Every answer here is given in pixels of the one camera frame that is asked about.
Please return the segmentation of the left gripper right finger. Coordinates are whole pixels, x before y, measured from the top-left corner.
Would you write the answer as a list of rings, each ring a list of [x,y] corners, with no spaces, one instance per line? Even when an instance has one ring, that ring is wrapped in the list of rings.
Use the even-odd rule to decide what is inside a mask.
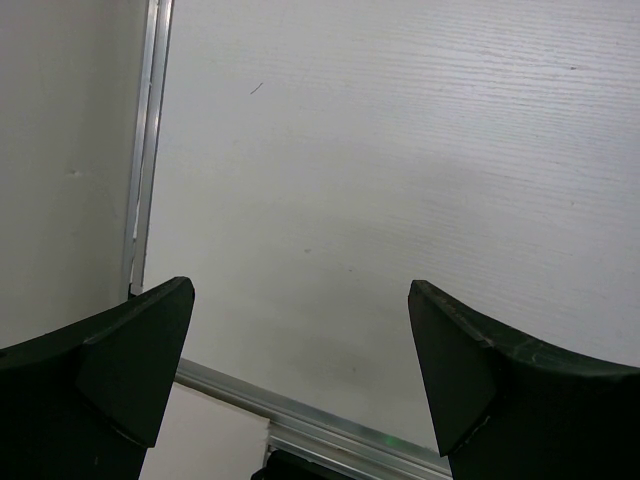
[[[456,479],[635,479],[639,371],[539,340],[425,280],[408,310]]]

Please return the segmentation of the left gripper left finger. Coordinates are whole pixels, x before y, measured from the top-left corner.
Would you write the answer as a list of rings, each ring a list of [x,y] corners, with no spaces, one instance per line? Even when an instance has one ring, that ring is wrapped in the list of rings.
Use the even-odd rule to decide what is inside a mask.
[[[157,441],[195,302],[175,277],[1,352],[4,479],[136,479]]]

